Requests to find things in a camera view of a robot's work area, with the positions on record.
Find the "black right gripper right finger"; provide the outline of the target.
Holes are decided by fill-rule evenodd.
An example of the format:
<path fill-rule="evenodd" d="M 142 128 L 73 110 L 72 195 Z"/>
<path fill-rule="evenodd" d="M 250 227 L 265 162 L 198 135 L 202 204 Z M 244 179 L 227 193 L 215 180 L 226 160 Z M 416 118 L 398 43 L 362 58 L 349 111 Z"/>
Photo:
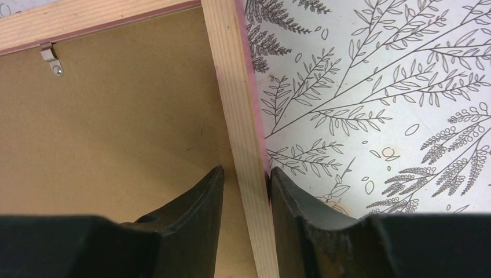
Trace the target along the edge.
<path fill-rule="evenodd" d="M 375 214 L 324 205 L 270 172 L 281 277 L 489 277 L 489 214 Z"/>

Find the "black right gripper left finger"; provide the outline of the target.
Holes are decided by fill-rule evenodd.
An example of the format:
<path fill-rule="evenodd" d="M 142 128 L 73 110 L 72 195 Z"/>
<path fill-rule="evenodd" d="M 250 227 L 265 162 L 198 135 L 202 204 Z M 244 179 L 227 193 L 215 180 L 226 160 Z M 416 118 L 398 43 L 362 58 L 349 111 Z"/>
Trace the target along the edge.
<path fill-rule="evenodd" d="M 2 215 L 2 277 L 213 277 L 224 170 L 134 222 Z"/>

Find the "light wooden picture frame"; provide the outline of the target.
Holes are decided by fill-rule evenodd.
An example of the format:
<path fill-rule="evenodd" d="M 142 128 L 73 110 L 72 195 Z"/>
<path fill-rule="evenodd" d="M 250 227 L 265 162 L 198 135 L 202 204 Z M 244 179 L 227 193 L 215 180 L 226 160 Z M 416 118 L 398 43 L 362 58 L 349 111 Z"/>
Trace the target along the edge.
<path fill-rule="evenodd" d="M 254 73 L 244 17 L 237 1 L 54 1 L 1 19 L 1 57 L 31 49 L 41 51 L 43 43 L 54 46 L 193 8 L 201 8 L 204 14 L 257 276 L 277 277 L 272 216 L 252 91 Z M 2 215 L 98 215 L 123 223 L 99 214 Z"/>

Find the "brown cardboard backing board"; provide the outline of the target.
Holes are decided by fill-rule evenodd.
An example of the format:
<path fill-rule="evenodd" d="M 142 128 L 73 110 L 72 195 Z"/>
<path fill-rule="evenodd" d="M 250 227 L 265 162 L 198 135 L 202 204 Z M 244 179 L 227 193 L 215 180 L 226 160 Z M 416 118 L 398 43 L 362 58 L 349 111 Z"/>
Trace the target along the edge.
<path fill-rule="evenodd" d="M 225 170 L 216 277 L 256 277 L 201 8 L 1 57 L 1 213 L 117 222 Z"/>

